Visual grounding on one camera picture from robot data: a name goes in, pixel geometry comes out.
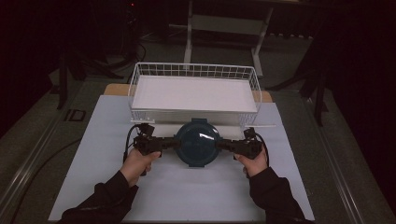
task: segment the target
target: table surface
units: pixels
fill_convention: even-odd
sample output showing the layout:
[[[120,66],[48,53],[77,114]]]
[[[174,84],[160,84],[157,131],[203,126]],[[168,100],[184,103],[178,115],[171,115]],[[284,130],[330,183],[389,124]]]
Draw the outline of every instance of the table surface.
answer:
[[[128,85],[111,84],[106,88],[106,95],[100,97],[49,220],[59,219],[64,209],[88,197],[94,184],[106,181],[114,175],[114,170],[120,168],[124,135],[131,126],[127,92]],[[271,166],[290,181],[293,196],[305,216],[314,219],[276,105],[263,103],[256,120],[275,124],[273,128],[259,128],[256,132],[266,141]],[[179,125],[154,126],[156,136],[169,136],[180,128]],[[241,134],[239,127],[217,128],[226,138],[232,130]],[[220,153],[205,168],[191,169],[177,157],[176,152],[165,150],[153,170],[139,180],[141,190],[124,221],[263,221],[264,212],[248,197],[248,182],[241,170],[242,164],[233,160],[232,153]]]

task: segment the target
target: cable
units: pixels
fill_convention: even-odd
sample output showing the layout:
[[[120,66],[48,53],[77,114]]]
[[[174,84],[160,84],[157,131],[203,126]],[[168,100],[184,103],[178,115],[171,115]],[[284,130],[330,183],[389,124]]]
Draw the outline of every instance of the cable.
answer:
[[[131,137],[131,133],[132,133],[132,131],[134,130],[134,128],[136,128],[136,127],[138,127],[138,126],[139,126],[138,124],[132,126],[132,128],[131,128],[131,129],[129,130],[129,132],[128,132],[128,135],[127,135],[127,137],[126,137],[125,151],[124,151],[124,154],[123,154],[122,162],[125,162],[125,161],[126,161],[126,158],[128,157],[128,148],[130,147],[130,145],[129,145],[129,138]]]
[[[262,141],[262,144],[264,145],[265,148],[265,155],[267,156],[267,166],[270,166],[270,157],[268,156],[268,148],[267,145],[265,145],[264,139],[262,139],[262,136],[259,135],[258,133],[255,133],[256,136],[260,138],[260,141]]]
[[[142,44],[137,43],[137,45],[139,45],[140,47],[142,47],[142,49],[143,49],[143,56],[142,56],[141,59],[139,59],[138,56],[137,56],[137,54],[136,54],[136,59],[137,59],[138,62],[143,62],[143,61],[145,60],[145,58],[146,58],[146,52],[147,52],[147,50],[146,50],[146,48],[145,48]],[[125,82],[126,84],[129,84],[129,82],[131,81],[131,78],[132,78],[133,75],[134,75],[134,71],[132,71],[132,72],[131,72],[131,75],[129,75],[128,78],[126,79],[126,82]]]
[[[181,34],[181,33],[183,33],[183,32],[186,32],[186,31],[187,31],[187,28],[182,29],[182,30],[179,30],[179,31],[176,31],[176,32],[174,32],[174,33],[168,35],[168,37],[171,37],[171,36],[174,36],[174,35],[178,35],[178,34]],[[152,42],[152,43],[157,43],[157,42],[163,41],[163,40],[162,40],[161,38],[159,38],[159,37],[157,37],[157,39],[147,39],[147,38],[146,38],[146,37],[149,37],[149,36],[151,36],[151,35],[155,35],[155,33],[154,33],[154,32],[151,32],[151,33],[148,33],[148,34],[146,34],[146,35],[142,35],[142,36],[139,37],[139,39],[140,39],[140,40],[143,40],[143,41],[147,41],[147,42]]]
[[[122,5],[122,3],[121,3],[121,1],[119,0],[120,15],[123,14],[123,13],[122,13],[122,9],[121,9],[121,5]],[[128,24],[127,18],[128,18],[127,16],[124,17],[124,24]],[[124,48],[124,42],[125,42],[125,31],[123,31],[123,32],[122,32],[122,35],[121,35],[121,46],[120,46],[119,54],[122,54],[122,50],[123,50],[123,48]]]
[[[18,205],[17,205],[17,208],[16,208],[16,210],[15,210],[15,212],[14,212],[14,215],[12,216],[12,219],[11,219],[11,222],[10,222],[11,224],[13,224],[13,223],[15,222],[15,219],[17,218],[17,214],[18,214],[18,212],[20,211],[20,208],[21,208],[23,199],[24,199],[24,197],[26,196],[26,193],[27,193],[28,189],[32,186],[33,181],[35,180],[35,178],[37,177],[37,175],[40,173],[40,171],[44,168],[44,166],[46,166],[47,163],[48,163],[50,160],[52,160],[52,158],[54,158],[56,155],[58,155],[60,152],[62,152],[63,150],[67,149],[68,147],[73,146],[75,143],[81,141],[81,139],[82,139],[82,138],[79,138],[79,139],[77,139],[77,140],[75,140],[75,141],[73,141],[73,142],[67,144],[66,146],[61,147],[60,149],[58,149],[58,151],[56,151],[54,154],[52,154],[50,157],[48,157],[48,158],[43,162],[43,164],[41,164],[41,166],[37,169],[37,171],[35,171],[35,174],[32,176],[31,181],[30,181],[29,184],[27,185],[27,187],[26,187],[24,193],[22,194],[22,196],[21,196],[21,198],[20,198],[20,201],[19,201],[19,203],[18,203]]]
[[[117,69],[117,68],[121,68],[121,67],[123,67],[123,66],[126,66],[127,64],[129,64],[129,63],[132,63],[133,62],[133,55],[132,55],[132,53],[127,53],[125,56],[124,56],[124,59],[122,60],[122,61],[120,61],[120,62],[116,62],[116,63],[111,63],[111,64],[104,64],[104,63],[101,63],[101,65],[104,67],[104,68],[107,68],[107,69],[110,69],[110,70],[114,70],[114,69]]]

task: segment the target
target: black sleeve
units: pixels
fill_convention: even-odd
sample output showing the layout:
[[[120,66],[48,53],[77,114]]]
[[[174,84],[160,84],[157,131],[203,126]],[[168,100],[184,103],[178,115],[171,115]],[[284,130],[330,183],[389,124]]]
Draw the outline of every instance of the black sleeve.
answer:
[[[66,210],[58,223],[120,223],[131,210],[137,189],[138,186],[129,188],[118,171],[105,184],[95,185],[93,195],[87,200]]]
[[[269,167],[249,179],[250,197],[265,210],[266,223],[312,223],[305,220],[294,200],[287,178],[278,177]]]

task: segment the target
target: white wire basket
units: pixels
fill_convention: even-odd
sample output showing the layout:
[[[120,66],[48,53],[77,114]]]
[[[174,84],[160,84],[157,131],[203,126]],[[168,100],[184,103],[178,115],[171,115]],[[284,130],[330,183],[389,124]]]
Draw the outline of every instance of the white wire basket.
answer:
[[[204,118],[213,125],[242,127],[254,122],[261,102],[260,84],[251,66],[137,63],[129,89],[135,123],[185,123]]]

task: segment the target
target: hand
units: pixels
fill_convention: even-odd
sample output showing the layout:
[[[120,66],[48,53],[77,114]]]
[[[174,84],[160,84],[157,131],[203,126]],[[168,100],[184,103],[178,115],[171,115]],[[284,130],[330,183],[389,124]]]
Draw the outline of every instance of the hand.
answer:
[[[144,172],[151,170],[151,163],[161,156],[161,152],[156,151],[143,156],[136,148],[132,149],[126,158],[125,163],[120,171],[128,181],[129,187],[132,187],[139,180],[139,176]]]
[[[245,156],[234,154],[235,158],[245,165],[244,173],[248,173],[250,177],[268,168],[267,155],[265,154],[265,147],[262,145],[262,152],[254,160]]]

